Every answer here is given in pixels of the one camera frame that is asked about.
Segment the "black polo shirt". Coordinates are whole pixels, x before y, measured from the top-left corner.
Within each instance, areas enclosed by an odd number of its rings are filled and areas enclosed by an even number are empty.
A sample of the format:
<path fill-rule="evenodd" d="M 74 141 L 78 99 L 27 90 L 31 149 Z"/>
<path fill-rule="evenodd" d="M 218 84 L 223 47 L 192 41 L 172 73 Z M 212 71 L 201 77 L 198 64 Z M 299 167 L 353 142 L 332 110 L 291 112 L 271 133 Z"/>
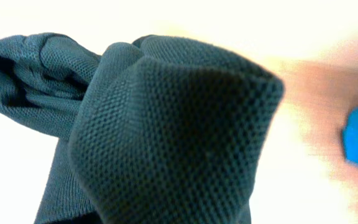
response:
<path fill-rule="evenodd" d="M 63 34 L 0 40 L 0 113 L 58 138 L 37 223 L 250 223 L 281 79 L 148 35 L 102 55 Z"/>

